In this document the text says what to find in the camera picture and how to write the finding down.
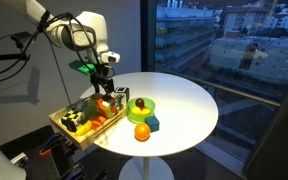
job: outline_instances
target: orange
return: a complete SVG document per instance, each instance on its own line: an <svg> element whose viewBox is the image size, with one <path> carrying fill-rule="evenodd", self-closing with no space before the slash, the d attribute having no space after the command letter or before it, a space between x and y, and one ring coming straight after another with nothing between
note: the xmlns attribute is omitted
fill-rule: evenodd
<svg viewBox="0 0 288 180"><path fill-rule="evenodd" d="M146 123L138 123L134 130L135 138L138 141L146 141L150 138L151 129Z"/></svg>

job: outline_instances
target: teal block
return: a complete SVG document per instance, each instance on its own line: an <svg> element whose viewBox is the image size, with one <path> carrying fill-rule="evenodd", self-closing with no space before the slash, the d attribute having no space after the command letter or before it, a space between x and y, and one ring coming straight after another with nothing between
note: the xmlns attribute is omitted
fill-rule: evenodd
<svg viewBox="0 0 288 180"><path fill-rule="evenodd" d="M145 123L151 128L151 132L155 132L160 129L160 122L155 115L145 118Z"/></svg>

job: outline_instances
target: round white table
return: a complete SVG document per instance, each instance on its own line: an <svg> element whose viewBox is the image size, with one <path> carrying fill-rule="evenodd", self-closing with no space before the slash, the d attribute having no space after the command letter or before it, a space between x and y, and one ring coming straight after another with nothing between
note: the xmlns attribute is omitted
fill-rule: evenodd
<svg viewBox="0 0 288 180"><path fill-rule="evenodd" d="M128 87L130 99L147 97L155 104L159 131L145 142L134 138L136 124L125 117L95 141L109 151L134 156L123 167L119 179L174 179L169 166L158 156L191 148L203 141L216 126L218 108L201 86L178 76L138 72L113 77L115 87ZM94 93L89 88L81 96Z"/></svg>

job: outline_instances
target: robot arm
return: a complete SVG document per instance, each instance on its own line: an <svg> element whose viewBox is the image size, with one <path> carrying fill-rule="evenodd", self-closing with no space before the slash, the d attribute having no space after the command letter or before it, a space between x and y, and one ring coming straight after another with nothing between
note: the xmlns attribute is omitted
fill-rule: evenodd
<svg viewBox="0 0 288 180"><path fill-rule="evenodd" d="M65 21L63 15L54 17L36 0L2 1L30 20L56 46L73 51L85 50L89 63L97 70L91 77L95 89L100 84L106 92L111 91L112 88L105 88L110 82L105 68L108 63L118 63L120 56L109 51L106 22L102 15L84 11L75 18L67 13L63 14L69 19Z"/></svg>

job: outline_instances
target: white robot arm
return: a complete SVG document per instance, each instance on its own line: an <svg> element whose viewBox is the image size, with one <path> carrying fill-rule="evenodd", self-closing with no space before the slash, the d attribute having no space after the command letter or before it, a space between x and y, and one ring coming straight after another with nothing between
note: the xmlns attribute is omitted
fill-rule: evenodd
<svg viewBox="0 0 288 180"><path fill-rule="evenodd" d="M45 34L56 46L74 51L86 50L92 64L119 62L119 54L110 52L107 46L107 28L102 15L84 11L70 22L56 17L54 19L54 16L36 0L2 1L24 15L37 27L43 28Z"/></svg>

